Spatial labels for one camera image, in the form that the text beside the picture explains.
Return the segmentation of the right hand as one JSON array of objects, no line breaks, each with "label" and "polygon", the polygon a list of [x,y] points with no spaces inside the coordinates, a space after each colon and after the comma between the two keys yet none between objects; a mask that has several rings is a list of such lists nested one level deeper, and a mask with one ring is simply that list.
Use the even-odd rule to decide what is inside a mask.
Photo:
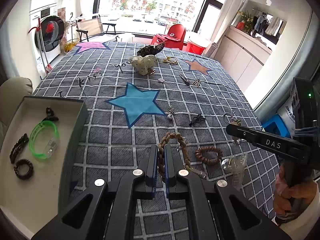
[{"label": "right hand", "polygon": [[284,165],[281,164],[276,177],[276,189],[274,191],[273,209],[276,215],[284,216],[292,211],[292,202],[301,200],[302,207],[307,208],[318,192],[318,184],[313,180],[302,182],[291,188],[285,180]]}]

